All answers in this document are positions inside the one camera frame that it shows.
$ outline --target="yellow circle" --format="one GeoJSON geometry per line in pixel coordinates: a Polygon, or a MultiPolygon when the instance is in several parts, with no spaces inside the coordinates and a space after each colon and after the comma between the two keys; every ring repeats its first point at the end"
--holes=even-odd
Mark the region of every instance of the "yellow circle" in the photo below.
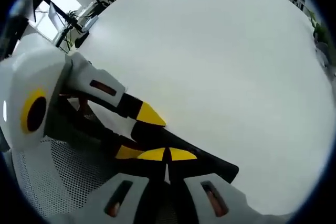
{"type": "MultiPolygon", "coordinates": [[[[149,150],[149,151],[146,151],[140,154],[137,158],[146,159],[146,160],[162,161],[164,150],[165,150],[165,147],[154,149],[154,150],[149,150]]],[[[172,156],[172,161],[197,159],[197,157],[194,154],[192,154],[191,152],[185,151],[185,150],[171,148],[171,147],[169,147],[169,150],[172,156]]]]}
{"type": "Polygon", "coordinates": [[[43,98],[46,97],[46,92],[44,90],[37,89],[34,92],[31,92],[28,99],[25,102],[25,105],[23,106],[20,121],[21,121],[21,128],[24,133],[31,133],[31,131],[28,129],[28,114],[33,103],[40,97],[43,98]]]}

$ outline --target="black cable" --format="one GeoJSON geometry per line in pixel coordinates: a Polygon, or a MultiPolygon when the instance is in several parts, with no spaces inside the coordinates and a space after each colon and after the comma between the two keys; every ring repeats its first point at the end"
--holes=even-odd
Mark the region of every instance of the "black cable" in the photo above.
{"type": "Polygon", "coordinates": [[[58,14],[58,13],[56,13],[56,15],[57,15],[57,17],[59,18],[59,20],[62,22],[62,25],[65,27],[65,24],[64,24],[64,22],[63,22],[62,18],[59,16],[59,14],[58,14]]]}
{"type": "Polygon", "coordinates": [[[69,49],[69,51],[70,51],[70,46],[69,46],[69,41],[68,41],[68,37],[67,37],[67,35],[65,35],[64,40],[66,41],[67,46],[68,46],[68,49],[69,49]]]}
{"type": "Polygon", "coordinates": [[[61,48],[61,47],[58,47],[58,48],[60,48],[63,52],[65,52],[67,54],[67,52],[63,48],[61,48]]]}
{"type": "Polygon", "coordinates": [[[69,47],[70,47],[70,49],[71,49],[71,47],[72,47],[72,43],[71,43],[71,41],[68,39],[68,37],[67,37],[67,41],[68,41],[69,47]]]}
{"type": "Polygon", "coordinates": [[[79,33],[79,34],[81,34],[82,33],[82,31],[79,31],[76,27],[75,27],[75,29],[76,29],[76,31],[79,33]]]}

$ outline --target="desk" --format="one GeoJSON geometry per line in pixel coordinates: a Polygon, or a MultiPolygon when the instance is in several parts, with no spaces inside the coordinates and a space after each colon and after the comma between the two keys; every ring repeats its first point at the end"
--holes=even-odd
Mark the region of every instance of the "desk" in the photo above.
{"type": "MultiPolygon", "coordinates": [[[[82,9],[77,15],[76,18],[77,23],[80,26],[84,26],[85,23],[90,19],[88,15],[93,11],[95,6],[97,5],[96,1],[91,2],[89,6],[82,9]]],[[[81,35],[80,32],[78,32],[76,29],[74,29],[71,25],[67,24],[62,31],[60,31],[54,41],[52,42],[55,46],[60,47],[63,51],[68,51],[67,43],[64,41],[64,38],[68,37],[68,40],[70,41],[70,38],[72,39],[71,44],[74,44],[75,40],[81,35]]]]}
{"type": "Polygon", "coordinates": [[[171,132],[238,165],[232,184],[251,207],[287,214],[333,144],[332,90],[312,32],[288,0],[117,0],[79,51],[171,132]]]}

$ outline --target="robotic hand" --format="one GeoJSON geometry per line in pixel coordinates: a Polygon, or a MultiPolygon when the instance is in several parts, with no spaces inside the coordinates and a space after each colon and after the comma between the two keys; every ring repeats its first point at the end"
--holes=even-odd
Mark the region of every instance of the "robotic hand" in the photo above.
{"type": "Polygon", "coordinates": [[[67,56],[40,36],[28,35],[13,56],[1,62],[0,82],[0,127],[13,154],[15,179],[28,201],[51,223],[285,222],[247,205],[245,195],[230,185],[237,166],[167,131],[149,104],[127,94],[117,79],[96,69],[78,52],[67,56]],[[84,97],[136,120],[133,140],[88,122],[69,106],[64,94],[84,97]],[[55,126],[59,119],[55,111],[64,116],[62,127],[55,126]],[[89,174],[84,183],[77,177],[75,187],[69,186],[67,178],[74,176],[79,160],[86,164],[86,156],[71,159],[69,155],[75,150],[64,145],[61,152],[53,152],[60,148],[60,141],[66,141],[62,134],[57,140],[45,140],[55,131],[65,132],[68,124],[81,132],[83,142],[94,138],[99,142],[98,150],[108,153],[108,169],[113,175],[102,183],[97,184],[89,174]],[[70,168],[67,175],[64,164],[70,168]],[[63,193],[57,191],[48,200],[53,192],[46,194],[43,184],[49,188],[55,185],[52,188],[63,193]],[[78,195],[82,205],[76,204],[78,195]]]}

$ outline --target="gray perforated mesh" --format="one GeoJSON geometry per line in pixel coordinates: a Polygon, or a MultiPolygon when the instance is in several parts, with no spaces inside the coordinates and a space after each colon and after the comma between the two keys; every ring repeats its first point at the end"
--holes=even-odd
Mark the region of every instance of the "gray perforated mesh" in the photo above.
{"type": "Polygon", "coordinates": [[[19,187],[43,217],[82,207],[89,193],[113,176],[99,153],[84,153],[45,137],[38,146],[13,151],[19,187]]]}

